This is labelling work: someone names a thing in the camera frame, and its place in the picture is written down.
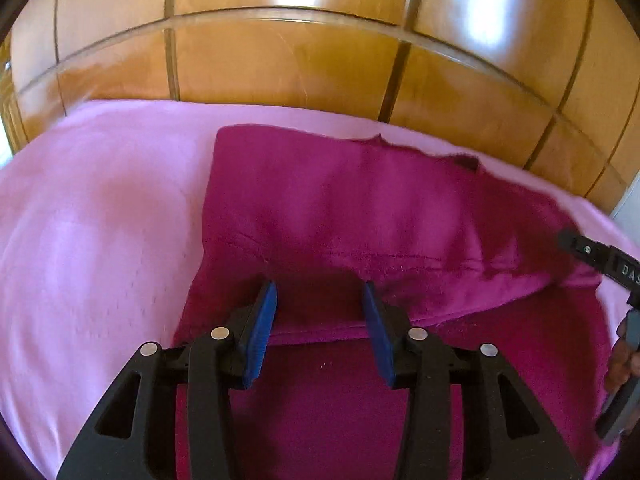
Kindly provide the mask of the person's right hand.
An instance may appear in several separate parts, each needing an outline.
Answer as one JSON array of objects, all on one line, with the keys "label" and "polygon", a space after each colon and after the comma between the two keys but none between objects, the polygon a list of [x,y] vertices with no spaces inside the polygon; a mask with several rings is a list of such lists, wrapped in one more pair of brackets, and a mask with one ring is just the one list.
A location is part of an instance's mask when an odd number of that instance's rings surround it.
[{"label": "person's right hand", "polygon": [[608,369],[604,376],[604,388],[607,394],[614,394],[631,377],[640,376],[640,354],[626,343],[627,323],[617,327],[617,340],[608,358]]}]

